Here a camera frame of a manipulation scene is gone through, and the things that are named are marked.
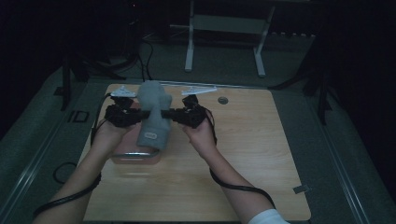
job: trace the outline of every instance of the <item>wooden tabletop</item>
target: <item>wooden tabletop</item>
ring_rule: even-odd
[[[110,85],[107,92],[120,87]],[[138,85],[125,85],[137,92]],[[164,86],[181,108],[183,86]],[[199,94],[200,105],[213,112],[218,148],[230,164],[257,188],[265,189],[286,220],[311,216],[288,141],[271,92],[218,88]],[[229,103],[222,105],[219,97]],[[113,101],[105,101],[102,116]],[[81,158],[90,148],[90,137]],[[227,199],[210,177],[177,123],[172,122],[167,149],[156,164],[115,164],[107,161],[102,181],[93,191],[85,220],[103,221],[236,221]]]

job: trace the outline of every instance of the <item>small sticker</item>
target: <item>small sticker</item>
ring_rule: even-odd
[[[157,134],[156,133],[145,133],[145,137],[149,139],[157,139]]]

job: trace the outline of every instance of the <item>small round object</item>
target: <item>small round object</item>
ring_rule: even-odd
[[[227,99],[227,97],[220,96],[219,99],[218,99],[218,102],[219,102],[221,105],[227,105],[227,104],[228,104],[228,99]]]

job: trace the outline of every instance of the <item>hand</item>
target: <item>hand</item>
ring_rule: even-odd
[[[218,152],[212,126],[207,119],[204,119],[196,129],[185,125],[181,126],[181,128],[190,138],[190,143],[203,159],[210,156],[213,152]]]
[[[121,142],[122,137],[131,131],[134,126],[118,128],[106,119],[102,119],[99,122],[98,130],[96,130],[90,154],[101,156],[107,160]]]

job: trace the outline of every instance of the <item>forearm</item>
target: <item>forearm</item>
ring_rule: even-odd
[[[216,148],[210,151],[210,155],[204,155],[202,157],[222,182],[236,186],[253,187],[253,185],[235,171]],[[264,196],[258,193],[221,188],[242,223],[248,223],[260,212],[274,208]]]
[[[76,171],[50,201],[53,202],[73,195],[89,187],[99,176],[105,163],[105,157],[89,152],[76,168]],[[91,192],[74,201],[46,210],[37,216],[34,223],[81,223],[90,197]]]

